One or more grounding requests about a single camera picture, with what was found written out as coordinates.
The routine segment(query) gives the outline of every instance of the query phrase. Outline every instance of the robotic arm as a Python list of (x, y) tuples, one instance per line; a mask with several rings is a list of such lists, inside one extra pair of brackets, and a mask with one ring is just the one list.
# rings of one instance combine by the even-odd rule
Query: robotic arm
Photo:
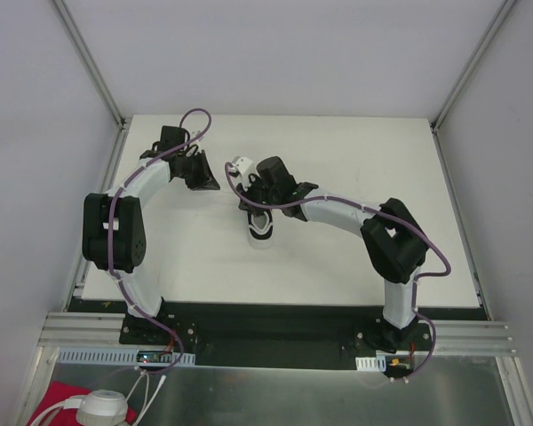
[[(258, 217), (265, 211), (259, 204), (264, 204), (266, 209), (268, 205), (290, 204), (290, 207), (282, 208), (287, 217), (322, 222), (363, 238), (371, 263), (385, 282), (385, 306), (380, 328), (364, 338), (376, 349), (395, 352), (418, 323), (413, 309), (413, 280), (425, 262), (428, 247), (406, 226), (368, 210), (379, 210), (397, 217), (420, 231), (405, 205), (391, 198), (376, 208), (361, 210), (355, 207), (361, 203), (351, 202), (348, 205), (333, 201), (341, 197), (316, 184), (297, 183), (279, 157), (267, 158), (256, 169), (248, 158), (237, 157), (231, 164), (228, 174), (236, 182), (236, 191), (257, 204), (241, 200), (239, 209)], [(311, 198), (318, 200), (300, 203)]]
[[(151, 317), (160, 311), (162, 298), (147, 274), (142, 263), (146, 254), (146, 234), (142, 219), (142, 209), (152, 197), (174, 178), (182, 178), (192, 191), (219, 190), (219, 184), (213, 177), (205, 152), (196, 143), (165, 155), (148, 165), (159, 154), (182, 145), (189, 139), (187, 130), (181, 127), (163, 126), (160, 140), (152, 149), (140, 156), (137, 169), (120, 185), (105, 193), (90, 193), (84, 201), (83, 221), (83, 255), (95, 265), (108, 272), (107, 229), (111, 201), (121, 188), (116, 202), (115, 221), (113, 224), (113, 251), (115, 270), (121, 276), (124, 290), (134, 304)], [(130, 315), (140, 317), (132, 309), (129, 301)]]

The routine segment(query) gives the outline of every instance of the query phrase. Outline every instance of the white round device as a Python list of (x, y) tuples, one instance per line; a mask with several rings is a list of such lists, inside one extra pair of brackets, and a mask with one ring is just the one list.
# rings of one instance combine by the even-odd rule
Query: white round device
[(127, 411), (122, 393), (95, 390), (83, 398), (76, 419), (83, 426), (116, 426), (124, 422)]

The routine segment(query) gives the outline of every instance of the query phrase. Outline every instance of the white table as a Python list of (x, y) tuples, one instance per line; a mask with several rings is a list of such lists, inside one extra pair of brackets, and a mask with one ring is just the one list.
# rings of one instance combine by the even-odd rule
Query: white table
[[(177, 115), (135, 115), (115, 181), (134, 170), (164, 124)], [(185, 126), (200, 130), (203, 115)], [(383, 280), (362, 239), (323, 224), (274, 213), (274, 245), (251, 248), (246, 216), (237, 209), (223, 165), (237, 155), (255, 161), (280, 156), (298, 182), (316, 183), (363, 201), (402, 200), (448, 257), (448, 278), (423, 279), (418, 304), (478, 307), (457, 222), (428, 122), (424, 119), (229, 116), (213, 117), (202, 143), (217, 192), (190, 192), (180, 179), (143, 209), (145, 262), (168, 301), (380, 305)], [(424, 270), (439, 271), (428, 252)], [(123, 300), (114, 282), (94, 265), (83, 298)]]

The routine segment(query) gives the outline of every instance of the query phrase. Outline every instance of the gray wall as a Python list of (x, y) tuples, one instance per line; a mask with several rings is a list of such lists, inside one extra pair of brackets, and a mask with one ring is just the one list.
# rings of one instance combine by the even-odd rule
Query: gray wall
[(115, 125), (46, 1), (0, 1), (0, 424), (80, 244)]
[(441, 129), (496, 319), (509, 320), (533, 392), (533, 0), (523, 0)]
[(125, 115), (434, 118), (502, 0), (68, 0)]

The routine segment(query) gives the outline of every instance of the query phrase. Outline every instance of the red fabric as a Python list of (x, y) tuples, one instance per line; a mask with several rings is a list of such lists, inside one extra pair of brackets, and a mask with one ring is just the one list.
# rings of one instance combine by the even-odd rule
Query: red fabric
[[(45, 392), (45, 396), (42, 399), (42, 402), (39, 403), (39, 406), (37, 406), (34, 414), (29, 419), (28, 426), (32, 423), (32, 421), (34, 421), (34, 419), (39, 414), (41, 414), (50, 406), (53, 406), (58, 402), (64, 401), (65, 399), (73, 397), (75, 395), (87, 395), (89, 393), (91, 393), (91, 391), (85, 388), (79, 388), (78, 386), (70, 386), (68, 384), (63, 384), (59, 382), (52, 382), (50, 384), (50, 387), (47, 388), (47, 392)], [(79, 423), (77, 423), (76, 420), (76, 414), (77, 410), (75, 409), (69, 408), (67, 410), (61, 410), (53, 418), (52, 422), (50, 423), (50, 426), (79, 426)], [(136, 413), (134, 413), (134, 411), (129, 408), (128, 413), (126, 414), (126, 421), (128, 423), (132, 423), (135, 418)]]

